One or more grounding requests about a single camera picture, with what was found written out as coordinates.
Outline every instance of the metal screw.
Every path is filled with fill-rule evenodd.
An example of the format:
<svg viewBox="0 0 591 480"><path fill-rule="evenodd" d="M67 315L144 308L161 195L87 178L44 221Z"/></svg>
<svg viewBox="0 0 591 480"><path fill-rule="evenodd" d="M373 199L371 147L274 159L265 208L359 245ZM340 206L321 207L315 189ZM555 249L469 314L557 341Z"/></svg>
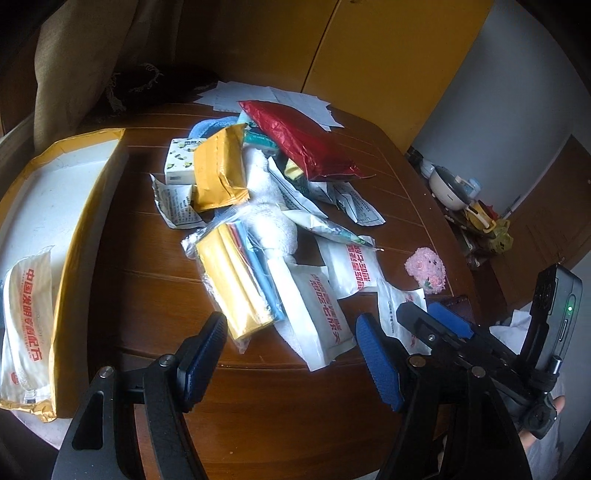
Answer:
<svg viewBox="0 0 591 480"><path fill-rule="evenodd" d="M427 364L427 361L421 355L413 355L408 359L408 363L413 367L422 368Z"/></svg>
<svg viewBox="0 0 591 480"><path fill-rule="evenodd" d="M472 375L474 375L476 378L482 378L486 375L486 370L484 370L482 367L472 367Z"/></svg>
<svg viewBox="0 0 591 480"><path fill-rule="evenodd" d="M112 375L115 370L113 367L103 367L99 370L99 377L107 378L108 376Z"/></svg>
<svg viewBox="0 0 591 480"><path fill-rule="evenodd" d="M158 364L161 367L167 367L169 365L172 365L173 362L174 362L174 355L171 353L167 353L166 355L163 355L160 358L158 358Z"/></svg>

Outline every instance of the gold packet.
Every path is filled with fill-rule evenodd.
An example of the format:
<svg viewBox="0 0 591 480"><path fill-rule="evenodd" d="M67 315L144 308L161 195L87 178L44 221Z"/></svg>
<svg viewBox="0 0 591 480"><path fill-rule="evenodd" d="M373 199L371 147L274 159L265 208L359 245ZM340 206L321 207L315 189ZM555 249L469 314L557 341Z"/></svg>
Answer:
<svg viewBox="0 0 591 480"><path fill-rule="evenodd" d="M242 165L245 126L237 124L220 130L193 153L197 184L193 209L197 212L249 199Z"/></svg>

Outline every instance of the human hand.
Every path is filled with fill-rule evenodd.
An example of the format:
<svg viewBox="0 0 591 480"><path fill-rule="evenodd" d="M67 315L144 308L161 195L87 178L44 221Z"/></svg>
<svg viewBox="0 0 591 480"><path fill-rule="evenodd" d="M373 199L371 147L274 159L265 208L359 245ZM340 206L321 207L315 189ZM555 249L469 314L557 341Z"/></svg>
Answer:
<svg viewBox="0 0 591 480"><path fill-rule="evenodd" d="M552 402L554 403L554 408L556 409L556 413L560 414L560 412L562 411L562 409L564 408L564 405L566 403L566 399L565 399L564 395L562 395L560 397L556 397ZM535 443L535 441L537 440L537 438L534 437L527 430L521 430L519 432L519 439L521 440L521 444L523 445L523 449L525 450L526 453L530 449L530 447Z"/></svg>

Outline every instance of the pink plush toy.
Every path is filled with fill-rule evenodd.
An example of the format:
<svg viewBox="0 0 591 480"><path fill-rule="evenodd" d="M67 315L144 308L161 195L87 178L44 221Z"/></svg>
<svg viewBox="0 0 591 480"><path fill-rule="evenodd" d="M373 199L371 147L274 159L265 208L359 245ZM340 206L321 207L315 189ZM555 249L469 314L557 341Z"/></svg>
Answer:
<svg viewBox="0 0 591 480"><path fill-rule="evenodd" d="M439 293L445 288L445 267L441 258L430 248L419 248L404 264L408 274L425 293Z"/></svg>

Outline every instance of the blue gripper pad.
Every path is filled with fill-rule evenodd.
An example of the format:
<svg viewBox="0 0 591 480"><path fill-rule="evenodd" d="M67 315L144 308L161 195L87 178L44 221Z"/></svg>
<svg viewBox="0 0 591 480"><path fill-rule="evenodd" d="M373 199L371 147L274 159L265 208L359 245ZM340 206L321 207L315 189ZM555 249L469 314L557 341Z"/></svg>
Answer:
<svg viewBox="0 0 591 480"><path fill-rule="evenodd" d="M382 401L399 411L404 405L400 372L406 368L408 353L398 339L386 336L370 313L357 318L355 333Z"/></svg>
<svg viewBox="0 0 591 480"><path fill-rule="evenodd" d="M226 317L221 312L213 312L199 334L186 339L177 351L180 360L177 384L184 412L203 399L227 336Z"/></svg>
<svg viewBox="0 0 591 480"><path fill-rule="evenodd" d="M427 307L427 313L443 326L449 328L458 338L470 339L474 335L467 321L445 308L439 302L430 304Z"/></svg>

